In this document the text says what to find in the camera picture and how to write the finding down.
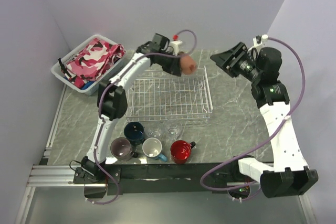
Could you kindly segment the white wire dish rack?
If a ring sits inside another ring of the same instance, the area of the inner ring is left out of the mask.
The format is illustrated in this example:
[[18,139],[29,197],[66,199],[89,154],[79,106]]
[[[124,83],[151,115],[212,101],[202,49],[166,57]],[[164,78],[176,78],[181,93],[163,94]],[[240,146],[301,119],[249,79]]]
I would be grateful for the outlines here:
[[134,81],[127,98],[128,122],[208,119],[213,111],[205,67],[181,77],[147,70]]

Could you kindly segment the light blue floral mug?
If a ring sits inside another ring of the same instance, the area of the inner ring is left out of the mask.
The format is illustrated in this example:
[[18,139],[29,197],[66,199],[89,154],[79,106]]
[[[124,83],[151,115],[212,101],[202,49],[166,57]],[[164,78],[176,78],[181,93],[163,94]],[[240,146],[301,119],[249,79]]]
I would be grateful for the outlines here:
[[143,142],[142,152],[148,158],[167,162],[167,157],[162,153],[161,141],[154,137],[148,138]]

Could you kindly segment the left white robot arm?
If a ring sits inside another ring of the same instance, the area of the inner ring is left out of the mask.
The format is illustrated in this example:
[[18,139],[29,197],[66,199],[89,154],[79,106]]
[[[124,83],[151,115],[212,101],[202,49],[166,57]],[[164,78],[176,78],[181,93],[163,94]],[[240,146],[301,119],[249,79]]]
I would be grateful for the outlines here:
[[181,44],[178,34],[174,35],[172,40],[155,34],[151,41],[137,48],[131,60],[119,73],[99,84],[97,129],[89,151],[81,160],[81,169],[91,182],[99,183],[106,176],[104,166],[108,144],[114,127],[128,109],[126,92],[136,78],[153,64],[161,66],[168,74],[180,77],[181,56],[178,52]]

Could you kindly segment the clear glass tumbler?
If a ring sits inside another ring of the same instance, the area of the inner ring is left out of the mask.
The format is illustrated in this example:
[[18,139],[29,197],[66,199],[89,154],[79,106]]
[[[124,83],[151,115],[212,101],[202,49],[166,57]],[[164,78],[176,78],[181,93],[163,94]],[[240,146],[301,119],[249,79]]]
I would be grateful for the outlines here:
[[149,127],[146,133],[149,138],[156,138],[158,140],[161,140],[163,137],[163,130],[158,126]]
[[166,136],[169,140],[176,141],[182,132],[182,127],[180,124],[170,124],[166,129]]

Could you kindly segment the salmon pink mug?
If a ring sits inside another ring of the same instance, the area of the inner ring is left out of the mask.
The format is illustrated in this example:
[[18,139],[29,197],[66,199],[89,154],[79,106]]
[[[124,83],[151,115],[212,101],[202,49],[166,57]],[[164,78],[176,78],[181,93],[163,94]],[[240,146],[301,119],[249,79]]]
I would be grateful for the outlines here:
[[180,57],[181,72],[185,75],[193,74],[197,69],[196,61],[187,54]]

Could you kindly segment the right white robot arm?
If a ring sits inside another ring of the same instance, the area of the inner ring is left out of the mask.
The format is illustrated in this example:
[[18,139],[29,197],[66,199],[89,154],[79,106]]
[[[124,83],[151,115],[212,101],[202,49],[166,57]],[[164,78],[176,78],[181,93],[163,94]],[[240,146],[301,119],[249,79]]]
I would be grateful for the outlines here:
[[210,59],[230,77],[243,76],[251,82],[251,93],[266,123],[274,158],[269,166],[249,154],[239,155],[230,168],[231,178],[242,181],[248,176],[260,184],[267,198],[306,193],[319,177],[300,150],[291,119],[295,108],[290,105],[285,85],[278,80],[281,52],[264,46],[247,49],[240,42]]

